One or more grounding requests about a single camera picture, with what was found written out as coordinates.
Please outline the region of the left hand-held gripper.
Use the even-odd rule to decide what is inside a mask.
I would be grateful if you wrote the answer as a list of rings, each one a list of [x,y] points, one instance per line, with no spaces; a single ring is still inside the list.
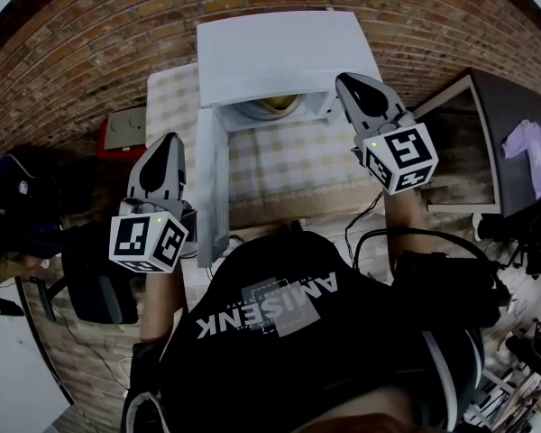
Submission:
[[[184,144],[171,132],[133,165],[128,198],[111,221],[109,259],[133,272],[173,272],[185,242],[194,241],[194,208],[181,201],[185,185]]]

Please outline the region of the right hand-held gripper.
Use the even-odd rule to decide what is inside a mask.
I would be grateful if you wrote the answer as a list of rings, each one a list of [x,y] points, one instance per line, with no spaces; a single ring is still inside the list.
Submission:
[[[343,73],[335,89],[356,135],[353,152],[360,164],[390,195],[427,183],[438,164],[436,149],[423,123],[381,81],[359,73]],[[383,123],[374,128],[380,120]]]

